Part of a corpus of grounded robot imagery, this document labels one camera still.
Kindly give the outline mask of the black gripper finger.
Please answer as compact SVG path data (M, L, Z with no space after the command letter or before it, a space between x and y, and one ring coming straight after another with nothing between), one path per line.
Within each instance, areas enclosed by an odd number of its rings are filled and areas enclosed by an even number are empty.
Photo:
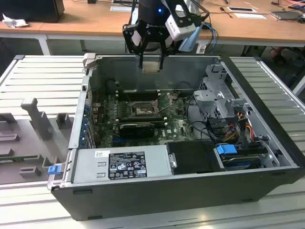
M163 69L163 62L166 56L169 55L169 50L171 49L171 44L173 40L171 37L167 37L164 41L160 42L160 51L161 51L161 56L160 56L160 62L159 62L159 69Z
M128 51L132 54L139 56L139 68L142 69L143 53L149 43L149 30L146 28L147 23L144 21L138 21L133 25L123 25L122 32L128 48ZM135 44L132 37L138 33L137 37L140 38L138 44Z

